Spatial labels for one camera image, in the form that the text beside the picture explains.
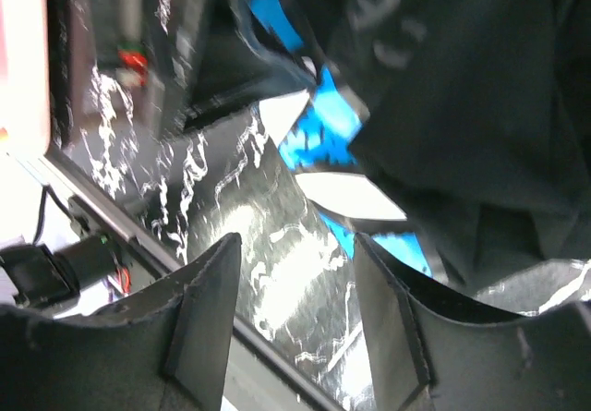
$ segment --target white surface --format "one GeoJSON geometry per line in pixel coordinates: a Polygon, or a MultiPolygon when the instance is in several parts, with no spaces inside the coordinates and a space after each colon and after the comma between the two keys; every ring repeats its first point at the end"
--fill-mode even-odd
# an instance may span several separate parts
{"type": "Polygon", "coordinates": [[[304,194],[327,210],[352,219],[404,220],[406,215],[364,175],[310,173],[295,176],[304,194]]]}
{"type": "Polygon", "coordinates": [[[260,120],[275,145],[279,146],[309,100],[307,91],[295,92],[259,103],[260,120]]]}

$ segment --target red wire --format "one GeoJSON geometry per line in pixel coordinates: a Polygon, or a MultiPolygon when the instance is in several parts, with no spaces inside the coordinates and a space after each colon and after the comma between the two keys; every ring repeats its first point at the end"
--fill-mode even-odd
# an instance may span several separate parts
{"type": "Polygon", "coordinates": [[[123,270],[117,269],[117,282],[119,283],[123,294],[129,294],[131,292],[131,276],[129,275],[129,270],[127,268],[123,268],[123,270]]]}
{"type": "Polygon", "coordinates": [[[129,294],[129,292],[131,291],[131,276],[129,275],[129,270],[127,268],[124,268],[123,274],[126,275],[126,284],[123,288],[123,292],[129,294]]]}

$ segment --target black fabric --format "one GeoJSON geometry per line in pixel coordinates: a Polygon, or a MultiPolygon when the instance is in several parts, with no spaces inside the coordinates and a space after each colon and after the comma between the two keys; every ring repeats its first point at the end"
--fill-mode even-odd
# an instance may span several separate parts
{"type": "Polygon", "coordinates": [[[0,409],[218,411],[240,236],[89,317],[0,306],[0,409]]]}
{"type": "Polygon", "coordinates": [[[465,292],[591,257],[591,0],[347,0],[351,150],[465,292]]]}
{"type": "Polygon", "coordinates": [[[591,303],[525,318],[438,284],[369,236],[356,236],[354,268],[380,411],[588,408],[591,303]]]}

